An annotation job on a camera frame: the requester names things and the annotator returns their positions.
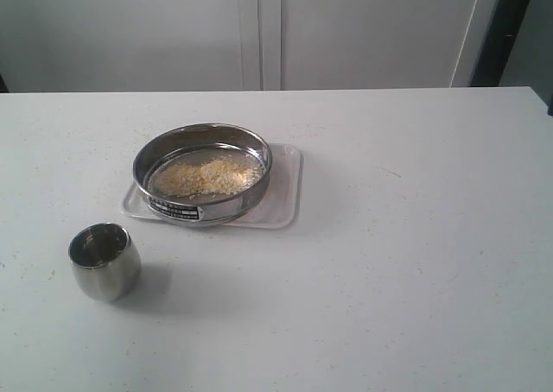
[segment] white tray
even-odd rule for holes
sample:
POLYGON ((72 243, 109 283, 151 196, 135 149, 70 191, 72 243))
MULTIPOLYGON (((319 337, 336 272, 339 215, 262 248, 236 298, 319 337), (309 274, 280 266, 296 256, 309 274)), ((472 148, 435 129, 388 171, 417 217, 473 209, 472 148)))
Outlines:
MULTIPOLYGON (((298 186, 302 171, 302 152, 289 144, 270 144, 273 167, 267 193, 259 205, 228 226, 278 229, 288 225, 296 215, 298 186)), ((133 218, 161 221, 146 205, 134 183, 123 199, 121 211, 133 218)))

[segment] stainless steel cup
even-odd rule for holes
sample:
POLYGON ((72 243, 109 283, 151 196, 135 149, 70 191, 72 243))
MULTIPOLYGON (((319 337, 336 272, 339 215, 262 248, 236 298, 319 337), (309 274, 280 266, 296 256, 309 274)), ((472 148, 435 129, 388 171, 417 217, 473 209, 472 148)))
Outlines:
POLYGON ((69 245, 75 280, 94 300, 114 301, 129 293, 140 275, 137 248, 117 224, 96 224, 69 245))

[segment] stainless steel sieve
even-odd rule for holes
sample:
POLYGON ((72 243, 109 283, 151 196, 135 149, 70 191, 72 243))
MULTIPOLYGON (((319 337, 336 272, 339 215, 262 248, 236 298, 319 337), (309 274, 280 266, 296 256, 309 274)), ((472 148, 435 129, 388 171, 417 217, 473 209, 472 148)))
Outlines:
POLYGON ((210 226, 231 222, 255 207, 269 185, 272 153, 257 134, 230 124, 206 123, 180 127, 146 144, 134 165, 134 180, 150 210, 159 218, 184 226, 210 226), (183 157, 194 162, 220 155, 258 164, 257 181, 233 194, 170 196, 152 186, 156 173, 183 157))

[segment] table surface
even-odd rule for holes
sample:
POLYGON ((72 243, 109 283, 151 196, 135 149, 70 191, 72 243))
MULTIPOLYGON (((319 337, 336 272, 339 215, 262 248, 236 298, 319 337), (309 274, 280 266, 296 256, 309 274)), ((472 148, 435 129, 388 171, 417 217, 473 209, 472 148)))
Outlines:
POLYGON ((529 88, 0 95, 2 391, 545 391, 553 118, 529 88), (127 218, 137 151, 234 123, 303 152, 295 222, 127 218), (85 297, 69 241, 143 259, 85 297))

